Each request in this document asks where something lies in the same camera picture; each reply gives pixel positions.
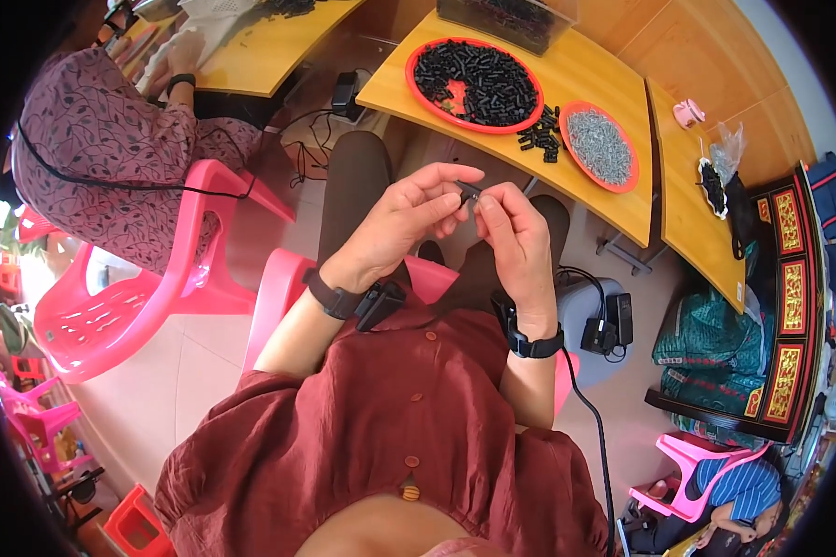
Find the yellow wooden table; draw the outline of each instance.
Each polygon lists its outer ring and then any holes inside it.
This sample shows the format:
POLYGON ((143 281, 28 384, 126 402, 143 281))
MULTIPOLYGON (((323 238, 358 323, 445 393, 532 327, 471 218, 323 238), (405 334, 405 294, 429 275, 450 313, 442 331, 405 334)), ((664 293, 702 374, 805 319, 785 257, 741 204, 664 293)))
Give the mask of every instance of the yellow wooden table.
POLYGON ((432 12, 374 73, 357 95, 357 103, 485 150, 584 203, 635 243, 647 246, 653 166, 644 80, 575 29, 564 33, 540 58, 490 35, 440 19, 432 12), (542 150, 521 150, 516 134, 481 134, 459 128, 420 105, 405 83, 405 61, 424 43, 446 37, 481 39, 511 52, 536 75, 545 103, 552 108, 582 100, 610 113, 626 130, 637 151, 640 176, 635 190, 628 194, 604 190, 582 172, 565 149, 561 150, 558 162, 545 163, 542 150))
POLYGON ((672 115, 677 101, 647 78, 662 168, 662 239, 727 298, 744 311, 746 265, 734 259, 731 226, 712 214, 700 181, 701 146, 710 141, 699 126, 686 130, 672 115))
POLYGON ((201 66, 198 88, 273 96, 310 50, 363 2, 316 2, 315 10, 306 15, 262 18, 239 31, 201 66))
MULTIPOLYGON (((144 54, 151 49, 151 46, 155 43, 155 41, 159 39, 164 34, 164 32, 167 31, 167 29, 170 28, 170 26, 172 26, 177 19, 179 19, 181 15, 183 15, 183 12, 175 13, 169 18, 164 18, 161 21, 158 21, 154 24, 155 27, 157 27, 157 33, 155 33, 155 35, 152 36, 151 39, 149 39, 149 43, 140 50, 139 54, 137 54, 136 56, 134 56, 134 58, 131 58, 124 64, 124 67, 121 69, 121 71, 124 73, 125 76, 130 77, 130 75, 134 73, 136 63, 143 59, 144 54)), ((152 24, 148 23, 143 18, 139 18, 133 25, 130 26, 129 29, 127 29, 127 32, 124 33, 124 36, 135 41, 136 38, 139 37, 140 34, 142 34, 143 31, 145 31, 145 29, 148 28, 150 25, 152 24)))

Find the wrist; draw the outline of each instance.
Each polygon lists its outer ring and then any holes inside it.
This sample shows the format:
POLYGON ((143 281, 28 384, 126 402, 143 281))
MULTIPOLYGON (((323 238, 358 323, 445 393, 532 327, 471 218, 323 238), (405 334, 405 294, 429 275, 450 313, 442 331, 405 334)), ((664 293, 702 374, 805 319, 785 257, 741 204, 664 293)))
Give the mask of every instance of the wrist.
POLYGON ((170 67, 171 76, 179 76, 184 73, 191 73, 194 76, 197 71, 198 68, 194 64, 180 64, 179 66, 170 67))
POLYGON ((527 340, 550 339, 557 334, 557 307, 552 304, 548 311, 522 312, 517 308, 517 330, 527 336, 527 340))
POLYGON ((180 93, 183 93, 185 95, 191 95, 195 92, 195 85, 187 83, 185 81, 180 81, 179 83, 175 83, 173 87, 168 85, 165 88, 165 90, 167 89, 170 89, 170 92, 167 94, 168 96, 173 95, 177 91, 177 89, 179 89, 180 93))
POLYGON ((320 267, 319 276, 329 288, 342 288, 358 294, 365 292, 374 284, 374 280, 357 270, 346 257, 334 254, 320 267))

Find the rust red shirt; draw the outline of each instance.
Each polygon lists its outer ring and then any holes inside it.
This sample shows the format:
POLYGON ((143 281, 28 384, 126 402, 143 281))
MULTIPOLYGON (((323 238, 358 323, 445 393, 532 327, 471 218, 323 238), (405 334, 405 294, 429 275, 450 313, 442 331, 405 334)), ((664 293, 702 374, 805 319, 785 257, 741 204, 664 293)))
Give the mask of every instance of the rust red shirt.
POLYGON ((400 493, 513 555, 603 555, 606 517, 565 434, 514 433, 496 319, 409 294, 377 329, 347 322, 320 373, 248 372, 167 458, 155 508, 180 555, 293 555, 326 518, 400 493))

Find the wall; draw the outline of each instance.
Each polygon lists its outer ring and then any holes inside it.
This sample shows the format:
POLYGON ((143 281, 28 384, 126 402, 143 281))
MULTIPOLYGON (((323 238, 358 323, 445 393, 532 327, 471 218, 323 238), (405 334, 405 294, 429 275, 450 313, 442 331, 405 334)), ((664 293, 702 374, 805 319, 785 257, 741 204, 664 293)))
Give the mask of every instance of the wall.
MULTIPOLYGON (((401 1, 390 37, 402 39, 435 4, 401 1)), ((577 29, 676 99, 693 98, 706 112, 713 139, 719 121, 732 129, 743 122, 746 184, 787 175, 799 160, 816 160, 790 84, 732 0, 580 0, 577 29)))
POLYGON ((836 153, 836 114, 823 84, 780 17, 765 0, 737 0, 737 7, 756 28, 783 71, 805 118, 818 158, 836 153))

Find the wooden button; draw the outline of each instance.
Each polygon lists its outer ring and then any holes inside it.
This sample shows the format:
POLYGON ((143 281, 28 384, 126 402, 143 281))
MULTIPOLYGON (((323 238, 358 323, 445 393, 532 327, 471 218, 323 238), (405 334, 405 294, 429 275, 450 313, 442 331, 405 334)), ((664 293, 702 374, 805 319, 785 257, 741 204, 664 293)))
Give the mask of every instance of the wooden button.
POLYGON ((416 486, 403 487, 403 499, 406 501, 417 501, 421 497, 421 489, 416 486))

